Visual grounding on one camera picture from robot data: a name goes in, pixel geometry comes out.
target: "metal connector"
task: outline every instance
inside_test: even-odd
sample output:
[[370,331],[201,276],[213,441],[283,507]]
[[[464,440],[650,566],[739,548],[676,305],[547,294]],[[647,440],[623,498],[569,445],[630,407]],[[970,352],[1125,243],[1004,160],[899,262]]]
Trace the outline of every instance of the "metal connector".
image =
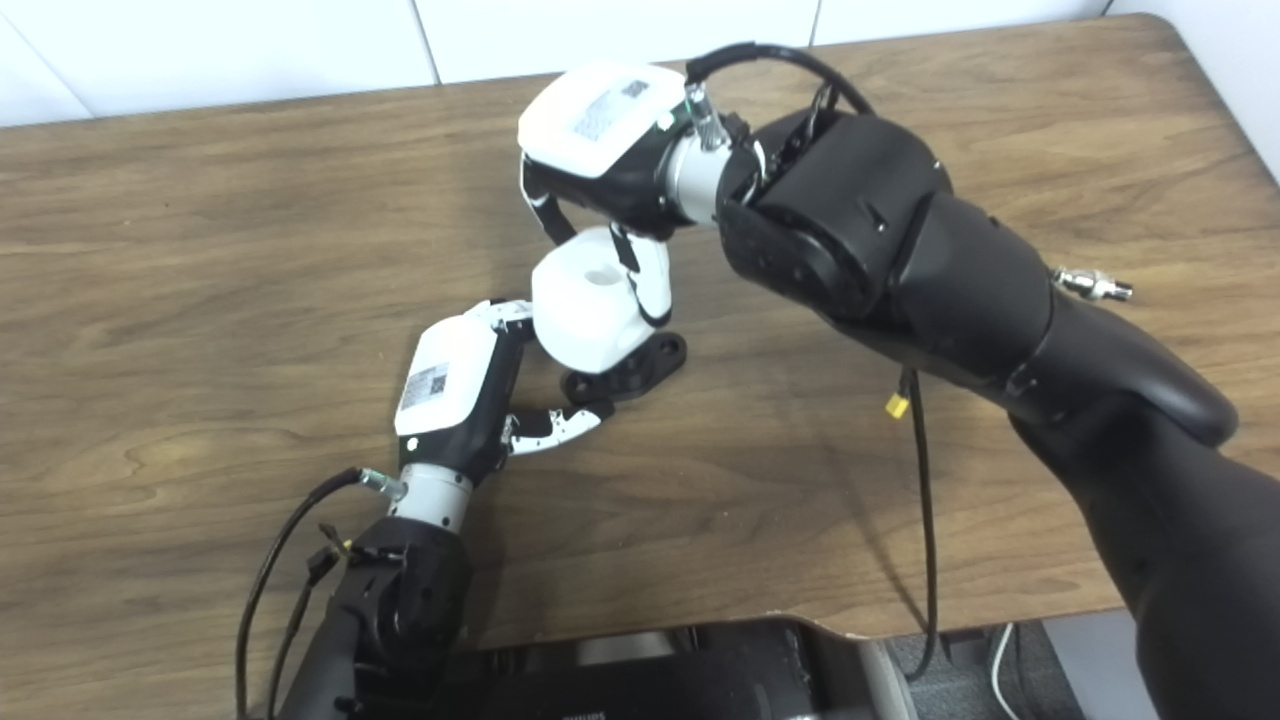
[[689,114],[694,118],[694,129],[698,140],[701,141],[703,152],[710,152],[718,147],[728,145],[728,131],[721,122],[719,113],[712,106],[710,97],[707,96],[707,85],[696,82],[685,86],[685,104]]
[[384,475],[378,470],[370,470],[369,468],[360,469],[360,484],[385,495],[392,502],[399,502],[408,493],[408,484],[403,480]]
[[1053,270],[1053,282],[1089,301],[1119,300],[1124,302],[1133,297],[1132,284],[1123,283],[1102,270],[1059,268]]

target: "black base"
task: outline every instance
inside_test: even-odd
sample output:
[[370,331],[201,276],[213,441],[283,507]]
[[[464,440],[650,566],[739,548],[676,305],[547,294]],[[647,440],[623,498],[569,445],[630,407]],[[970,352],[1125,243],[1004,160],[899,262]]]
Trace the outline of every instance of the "black base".
[[573,405],[599,400],[634,400],[658,387],[685,364],[689,346],[676,333],[654,333],[612,369],[599,373],[570,370],[561,378],[561,389]]
[[[434,712],[413,720],[786,720],[833,710],[874,716],[851,643],[773,620],[672,634],[684,638],[673,655],[588,666],[575,662],[573,643],[460,655]],[[819,662],[838,673],[828,679]]]

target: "sticker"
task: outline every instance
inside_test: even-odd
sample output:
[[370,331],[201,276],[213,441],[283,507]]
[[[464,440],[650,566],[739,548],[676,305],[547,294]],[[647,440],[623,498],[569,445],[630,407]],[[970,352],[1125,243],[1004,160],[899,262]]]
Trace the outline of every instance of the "sticker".
[[573,132],[591,142],[600,140],[618,118],[630,113],[636,100],[649,90],[643,79],[622,79],[605,90],[573,120]]
[[440,363],[408,377],[404,395],[401,396],[401,410],[425,405],[444,395],[444,383],[449,379],[449,364]]

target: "black cable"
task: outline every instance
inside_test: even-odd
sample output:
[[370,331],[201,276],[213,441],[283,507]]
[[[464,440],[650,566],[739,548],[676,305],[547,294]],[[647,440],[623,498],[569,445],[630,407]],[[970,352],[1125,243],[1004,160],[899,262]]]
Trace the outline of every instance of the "black cable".
[[1039,720],[1039,700],[1027,692],[1027,671],[1023,667],[1023,624],[1014,624],[1014,670],[1018,671],[1018,694],[1021,696],[1024,715],[1030,720]]
[[911,401],[911,429],[915,433],[915,461],[920,475],[920,516],[924,525],[924,583],[925,620],[924,655],[920,664],[906,675],[914,683],[924,676],[933,662],[938,646],[938,541],[933,532],[933,483],[929,479],[929,438],[924,432],[924,400],[920,396],[920,377],[913,368],[902,368],[901,391]]
[[266,685],[266,720],[275,720],[275,697],[280,692],[280,675],[284,674],[284,661],[289,656],[289,646],[293,637],[302,626],[302,618],[307,614],[307,602],[311,600],[312,584],[307,582],[298,593],[298,601],[293,603],[293,612],[289,615],[289,624],[284,628],[284,638],[280,639],[280,648],[275,651],[275,662],[271,664],[271,680]]
[[320,525],[326,536],[332,536],[334,544],[321,548],[307,560],[307,582],[298,592],[298,600],[293,603],[293,612],[289,614],[289,624],[284,626],[284,637],[280,638],[280,647],[275,651],[275,662],[271,665],[271,680],[266,687],[266,720],[275,720],[275,697],[280,692],[280,676],[284,675],[284,661],[289,657],[289,646],[302,628],[302,618],[307,614],[307,603],[311,601],[311,592],[316,589],[320,580],[333,570],[338,560],[342,559],[342,543],[337,539],[337,532],[329,525]]
[[297,510],[289,515],[289,519],[284,521],[279,534],[275,536],[275,542],[273,542],[271,547],[266,551],[266,557],[262,559],[262,566],[259,568],[257,577],[253,578],[253,585],[248,591],[248,600],[244,602],[244,612],[241,615],[239,630],[236,633],[236,720],[248,720],[248,632],[250,626],[253,624],[253,612],[257,610],[257,603],[262,600],[262,592],[266,589],[266,580],[271,577],[275,561],[280,559],[280,551],[284,548],[284,543],[289,539],[289,536],[293,534],[293,530],[298,527],[298,523],[302,521],[302,518],[305,518],[312,507],[319,505],[321,500],[358,482],[360,468],[349,468],[316,486],[316,488],[307,493],[307,497],[302,500],[302,503],[298,505]]
[[742,63],[753,63],[755,60],[781,60],[783,63],[790,63],[792,65],[799,65],[810,73],[820,77],[822,79],[831,83],[832,87],[844,97],[854,110],[858,110],[859,115],[874,115],[876,110],[872,109],[872,104],[863,97],[861,92],[854,87],[854,83],[849,82],[849,78],[836,72],[835,68],[823,63],[822,60],[809,55],[808,53],[801,53],[792,47],[785,47],[782,45],[758,45],[755,42],[740,42],[737,45],[730,45],[721,47],[719,50],[713,50],[701,58],[695,58],[685,65],[685,76],[689,85],[695,85],[699,82],[707,82],[707,78],[712,73],[724,69],[730,65],[739,65]]

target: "metal cylinder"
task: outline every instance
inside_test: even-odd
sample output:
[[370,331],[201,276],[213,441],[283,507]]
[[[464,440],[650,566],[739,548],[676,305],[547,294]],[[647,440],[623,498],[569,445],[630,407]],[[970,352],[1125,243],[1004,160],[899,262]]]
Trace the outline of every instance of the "metal cylinder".
[[471,500],[471,480],[461,473],[439,465],[411,462],[401,471],[406,492],[390,514],[444,528],[462,530],[462,519]]
[[716,193],[732,155],[730,145],[703,150],[696,135],[681,138],[667,161],[667,192],[680,214],[700,225],[716,224]]

